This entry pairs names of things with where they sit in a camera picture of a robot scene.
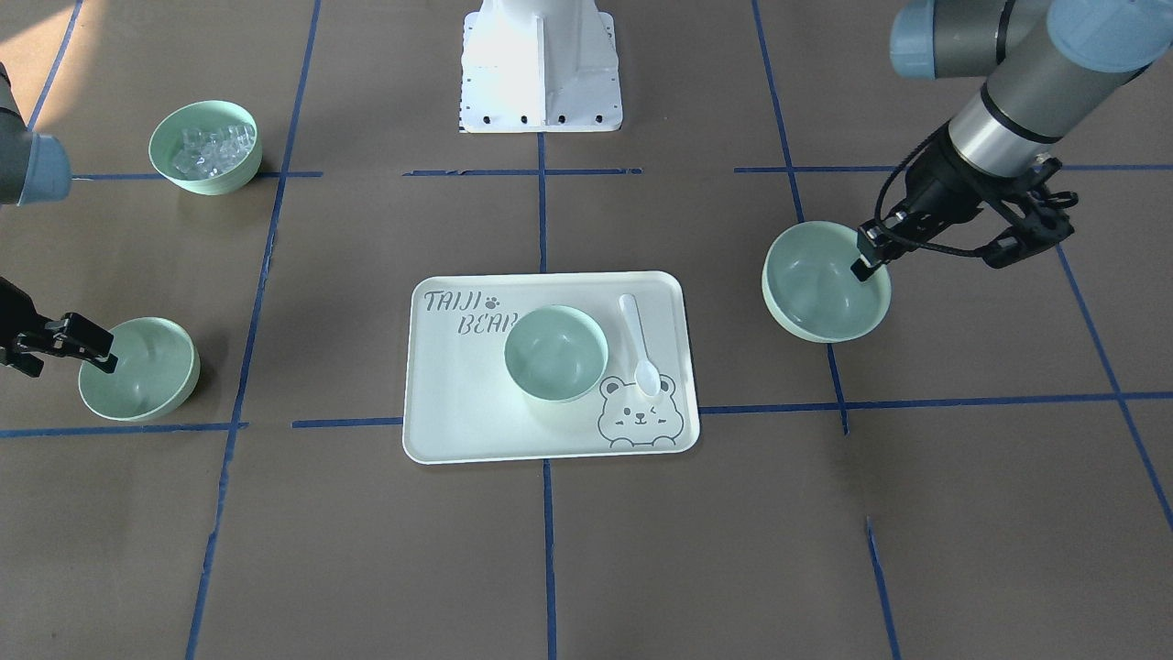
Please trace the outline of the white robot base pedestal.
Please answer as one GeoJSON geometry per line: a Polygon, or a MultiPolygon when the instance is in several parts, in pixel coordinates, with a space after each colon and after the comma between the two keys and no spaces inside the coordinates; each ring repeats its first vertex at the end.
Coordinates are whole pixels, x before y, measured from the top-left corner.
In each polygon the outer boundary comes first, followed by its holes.
{"type": "Polygon", "coordinates": [[[483,1],[462,25],[457,129],[601,132],[624,124],[613,16],[594,1],[483,1]]]}

